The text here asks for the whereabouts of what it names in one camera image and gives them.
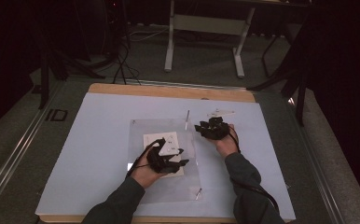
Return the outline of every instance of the dark background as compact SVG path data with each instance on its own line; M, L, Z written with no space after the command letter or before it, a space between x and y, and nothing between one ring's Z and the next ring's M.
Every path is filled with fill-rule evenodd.
M97 40L101 38L90 36L88 25L76 15L75 2L40 1L32 7L57 48L71 57L88 59L90 53L101 49ZM182 3L177 10L194 12L191 4ZM308 88L314 91L360 184L360 1L316 1L315 5L308 17L286 8L258 8L250 31L270 37L281 33L284 22L305 20L284 67L311 71ZM247 9L228 6L218 10L209 4L204 8L195 10L196 14L232 19L245 18ZM169 1L131 0L127 14L131 25L167 24ZM29 74L40 67L40 50L29 28L30 21L17 4L0 1L0 118L33 87Z

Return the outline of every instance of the sleeve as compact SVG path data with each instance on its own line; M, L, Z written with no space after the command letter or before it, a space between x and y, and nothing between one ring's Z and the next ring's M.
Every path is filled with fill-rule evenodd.
M225 158L230 178L240 184L262 189L261 175L256 167L242 154L232 153ZM250 189L234 185L237 195L233 213L238 223L244 224L283 224L284 221L276 212L270 200Z
M131 223L137 205L145 195L145 189L128 177L105 202L92 207L83 224Z

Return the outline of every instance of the table leg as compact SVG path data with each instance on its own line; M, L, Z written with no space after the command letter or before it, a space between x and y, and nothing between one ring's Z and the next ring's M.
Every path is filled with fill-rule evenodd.
M238 75L238 78L244 78L241 51L243 48L244 40L246 39L247 36L247 32L249 31L255 10L256 9L254 7L250 8L249 14L247 15L247 20L244 22L243 30L241 33L241 41L238 47L233 49L233 58L235 60L236 74Z
M169 43L168 43L168 49L166 50L166 60L165 60L165 72L171 72L172 71L172 61L173 61L173 48L174 48L174 42L173 42L173 32L174 32L174 0L171 1L171 17L169 18Z

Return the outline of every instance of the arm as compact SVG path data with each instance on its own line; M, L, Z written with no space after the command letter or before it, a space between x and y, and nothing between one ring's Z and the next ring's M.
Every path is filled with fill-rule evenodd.
M137 205L145 195L145 189L167 174L157 174L147 165L147 153L139 161L138 168L103 203L95 205L85 216L83 224L131 223Z
M240 187L238 184L262 189L261 176L256 167L238 152L238 136L232 124L230 134L221 140L210 140L224 158L234 191L237 195L233 213L238 223L244 224L276 224L284 223L279 213L276 212L270 200L257 192Z

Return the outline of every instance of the clear plastic sheet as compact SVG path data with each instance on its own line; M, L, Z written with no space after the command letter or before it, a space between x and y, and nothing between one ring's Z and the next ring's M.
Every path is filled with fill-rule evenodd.
M171 203L200 200L201 182L194 148L194 126L184 119L133 119L130 123L128 169L144 151L144 134L177 133L178 144L184 150L184 175L157 180L145 191L140 203Z

